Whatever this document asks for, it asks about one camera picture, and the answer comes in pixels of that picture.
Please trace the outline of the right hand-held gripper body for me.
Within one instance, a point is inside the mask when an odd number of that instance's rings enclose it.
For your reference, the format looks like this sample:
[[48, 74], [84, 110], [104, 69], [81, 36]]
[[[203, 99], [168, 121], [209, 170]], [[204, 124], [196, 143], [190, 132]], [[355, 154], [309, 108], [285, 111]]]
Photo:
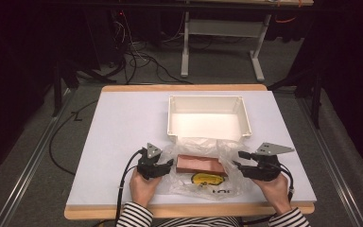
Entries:
[[251, 154], [251, 160], [256, 166], [249, 166], [249, 171], [242, 173], [245, 178], [269, 182], [278, 177], [281, 172], [291, 176], [290, 171], [279, 162], [278, 155], [294, 151], [294, 148], [264, 142]]

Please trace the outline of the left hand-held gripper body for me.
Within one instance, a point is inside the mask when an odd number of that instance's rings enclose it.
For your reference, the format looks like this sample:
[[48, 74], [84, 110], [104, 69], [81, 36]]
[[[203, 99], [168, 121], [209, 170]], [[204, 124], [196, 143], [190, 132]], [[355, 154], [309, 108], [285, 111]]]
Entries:
[[154, 178], [154, 169], [157, 166], [162, 166], [158, 161], [161, 157], [162, 151], [156, 146], [148, 143], [145, 148], [141, 148], [139, 152], [142, 157], [138, 160], [137, 171], [146, 179]]

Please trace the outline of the clear plastic bag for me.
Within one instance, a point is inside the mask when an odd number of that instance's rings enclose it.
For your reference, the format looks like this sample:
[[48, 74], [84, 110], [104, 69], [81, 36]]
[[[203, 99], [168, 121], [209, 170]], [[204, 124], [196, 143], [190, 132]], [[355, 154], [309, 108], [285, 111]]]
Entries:
[[[182, 138], [176, 144], [164, 148], [164, 157], [161, 157], [160, 161], [174, 159], [174, 164], [160, 183], [160, 193], [220, 201], [251, 190], [251, 184], [246, 182], [242, 173], [233, 164], [233, 160], [238, 158], [238, 151], [246, 149], [244, 144], [232, 140]], [[220, 185], [193, 184], [191, 178], [196, 173], [176, 172], [179, 154], [217, 158], [226, 170], [227, 175], [223, 176], [225, 181]]]

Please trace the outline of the red-brown rectangular box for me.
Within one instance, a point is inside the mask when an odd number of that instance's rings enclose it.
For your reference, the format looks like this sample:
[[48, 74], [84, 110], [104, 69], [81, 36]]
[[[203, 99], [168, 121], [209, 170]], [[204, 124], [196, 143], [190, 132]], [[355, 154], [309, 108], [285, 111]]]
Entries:
[[177, 173], [207, 173], [226, 176], [226, 170], [217, 158], [179, 154]]

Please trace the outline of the white plastic bin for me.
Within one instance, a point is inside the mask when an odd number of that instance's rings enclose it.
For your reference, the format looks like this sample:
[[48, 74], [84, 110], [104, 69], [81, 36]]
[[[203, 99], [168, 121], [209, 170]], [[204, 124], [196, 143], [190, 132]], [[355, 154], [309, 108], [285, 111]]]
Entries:
[[242, 141], [252, 136], [242, 96], [170, 96], [167, 135]]

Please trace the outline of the person's left hand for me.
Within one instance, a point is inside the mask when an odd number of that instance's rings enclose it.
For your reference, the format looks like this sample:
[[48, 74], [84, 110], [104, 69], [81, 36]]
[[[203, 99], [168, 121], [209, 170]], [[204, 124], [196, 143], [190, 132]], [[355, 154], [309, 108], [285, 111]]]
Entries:
[[161, 180], [161, 177], [146, 180], [137, 170], [133, 170], [130, 178], [132, 201], [147, 208]]

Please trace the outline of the person's right hand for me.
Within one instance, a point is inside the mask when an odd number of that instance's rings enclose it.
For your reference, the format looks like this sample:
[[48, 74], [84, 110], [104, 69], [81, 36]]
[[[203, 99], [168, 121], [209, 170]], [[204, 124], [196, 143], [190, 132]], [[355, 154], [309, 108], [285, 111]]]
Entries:
[[259, 180], [253, 180], [253, 182], [260, 187], [266, 200], [274, 208], [278, 216], [292, 210], [287, 195], [288, 180], [283, 174], [279, 174], [276, 179], [269, 182]]

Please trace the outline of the white table mat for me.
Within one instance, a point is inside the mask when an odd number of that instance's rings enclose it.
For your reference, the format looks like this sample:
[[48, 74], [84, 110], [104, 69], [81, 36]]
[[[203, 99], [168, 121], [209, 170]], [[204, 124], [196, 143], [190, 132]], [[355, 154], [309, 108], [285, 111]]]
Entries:
[[103, 92], [81, 154], [67, 206], [117, 203], [120, 180], [131, 155], [148, 142], [165, 148], [170, 96], [242, 96], [252, 136], [239, 141], [250, 151], [262, 143], [294, 144], [270, 91]]

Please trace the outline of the wooden table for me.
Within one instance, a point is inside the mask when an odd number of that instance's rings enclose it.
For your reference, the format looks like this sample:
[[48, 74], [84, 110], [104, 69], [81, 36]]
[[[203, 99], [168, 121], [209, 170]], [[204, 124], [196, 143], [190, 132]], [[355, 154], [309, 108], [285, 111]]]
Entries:
[[[103, 92], [164, 92], [164, 91], [266, 91], [261, 84], [226, 85], [108, 85]], [[303, 169], [298, 152], [293, 151], [279, 156], [279, 160], [292, 172], [295, 193], [292, 205], [300, 207], [305, 214], [313, 213], [317, 200], [308, 177]], [[266, 203], [258, 186], [243, 195], [222, 200], [210, 201], [175, 194], [155, 195], [149, 206], [155, 218], [187, 218], [215, 216], [253, 216], [272, 214], [274, 210]], [[100, 206], [67, 206], [64, 216], [68, 219], [110, 219], [115, 216], [116, 204]]]

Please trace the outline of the person's striped torso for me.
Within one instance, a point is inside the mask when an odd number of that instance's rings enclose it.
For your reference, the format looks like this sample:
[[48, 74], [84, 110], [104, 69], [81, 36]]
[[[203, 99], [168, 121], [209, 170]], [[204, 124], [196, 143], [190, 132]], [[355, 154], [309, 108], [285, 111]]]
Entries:
[[240, 227], [240, 222], [234, 217], [158, 218], [151, 227]]

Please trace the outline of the black metal stand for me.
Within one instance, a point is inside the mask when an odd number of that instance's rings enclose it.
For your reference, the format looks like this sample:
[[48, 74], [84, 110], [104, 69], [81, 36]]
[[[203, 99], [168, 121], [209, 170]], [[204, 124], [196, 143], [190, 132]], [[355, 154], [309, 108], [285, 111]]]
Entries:
[[62, 92], [61, 83], [64, 82], [70, 89], [77, 89], [79, 82], [77, 79], [77, 71], [85, 73], [87, 76], [92, 77], [103, 83], [115, 84], [116, 81], [105, 78], [97, 72], [78, 64], [75, 61], [64, 60], [57, 61], [54, 65], [53, 88], [54, 88], [54, 112], [53, 116], [58, 116], [62, 109]]
[[310, 119], [314, 126], [318, 129], [320, 127], [319, 111], [323, 72], [324, 69], [321, 66], [313, 65], [299, 73], [293, 74], [269, 85], [267, 89], [270, 91], [276, 91], [282, 87], [296, 84], [296, 89], [294, 91], [295, 97], [312, 97]]

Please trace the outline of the metal floor rail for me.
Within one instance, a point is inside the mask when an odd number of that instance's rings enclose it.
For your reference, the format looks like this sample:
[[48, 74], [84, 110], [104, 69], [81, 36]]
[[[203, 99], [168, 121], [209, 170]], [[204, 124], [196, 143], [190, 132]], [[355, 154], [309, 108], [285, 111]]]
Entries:
[[316, 128], [316, 125], [311, 118], [311, 112], [307, 101], [304, 98], [298, 98], [297, 102], [303, 112], [306, 122], [309, 124], [311, 131], [315, 135], [320, 147], [322, 160], [325, 163], [325, 167], [333, 182], [335, 190], [337, 191], [339, 199], [343, 204], [346, 214], [350, 219], [350, 222], [353, 224], [353, 227], [363, 227], [363, 215], [354, 199], [354, 194], [344, 180], [320, 129]]
[[22, 174], [18, 178], [16, 184], [11, 190], [9, 197], [0, 211], [0, 227], [8, 227], [13, 215], [15, 214], [29, 184], [31, 183], [35, 172], [40, 165], [44, 155], [45, 147], [49, 140], [53, 137], [53, 132], [59, 124], [59, 121], [64, 113], [64, 110], [69, 105], [76, 90], [67, 88], [62, 94], [63, 104], [59, 108], [55, 116], [51, 116], [49, 123], [44, 130], [42, 137], [40, 138], [36, 148], [33, 149], [30, 158], [28, 159]]

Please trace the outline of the white metal desk frame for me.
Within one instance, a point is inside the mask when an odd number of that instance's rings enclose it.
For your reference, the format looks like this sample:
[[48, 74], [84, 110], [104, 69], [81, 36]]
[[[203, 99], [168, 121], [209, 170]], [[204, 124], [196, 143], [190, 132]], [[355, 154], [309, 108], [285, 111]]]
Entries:
[[257, 45], [249, 51], [251, 65], [256, 80], [265, 80], [263, 70], [259, 61], [265, 36], [268, 31], [271, 15], [267, 14], [262, 22], [240, 22], [209, 19], [191, 19], [190, 13], [184, 13], [183, 50], [181, 54], [181, 77], [189, 75], [189, 37], [191, 35], [207, 35], [237, 38], [255, 38]]

